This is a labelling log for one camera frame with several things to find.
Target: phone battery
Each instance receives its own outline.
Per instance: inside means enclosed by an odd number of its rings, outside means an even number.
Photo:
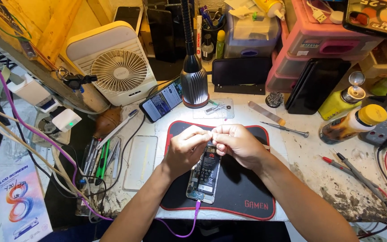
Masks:
[[[213,195],[219,171],[220,158],[215,148],[208,146],[207,150],[204,151],[198,180],[198,191]]]

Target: fan grille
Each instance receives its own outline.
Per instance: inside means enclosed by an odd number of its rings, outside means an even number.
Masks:
[[[92,64],[95,84],[107,91],[126,92],[138,87],[146,78],[146,62],[129,50],[102,53]]]

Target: disassembled phone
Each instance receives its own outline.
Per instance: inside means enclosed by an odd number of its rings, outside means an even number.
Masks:
[[[221,156],[216,153],[216,146],[207,145],[200,161],[192,167],[186,189],[187,198],[213,204],[220,165]]]

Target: hand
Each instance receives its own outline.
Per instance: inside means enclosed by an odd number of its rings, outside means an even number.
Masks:
[[[217,147],[217,153],[221,156],[229,154],[234,157],[240,165],[251,169],[256,173],[261,171],[264,162],[278,161],[241,124],[220,125],[212,130],[212,143]]]
[[[210,131],[195,125],[171,138],[168,152],[161,163],[170,178],[174,180],[192,169],[211,139]]]

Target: sticker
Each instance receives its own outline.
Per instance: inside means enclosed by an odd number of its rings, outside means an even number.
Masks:
[[[205,186],[205,185],[202,185],[202,184],[198,185],[198,189],[201,189],[201,190],[204,190],[204,191],[207,191],[207,192],[212,192],[213,191],[213,188],[211,186]]]
[[[306,56],[308,54],[308,50],[306,51],[298,51],[297,56]]]
[[[300,47],[302,48],[317,48],[322,43],[321,40],[304,40]]]
[[[376,47],[378,45],[377,41],[368,41],[368,42],[365,42],[365,45],[364,47],[362,47],[361,50],[372,50],[374,49],[374,47]]]

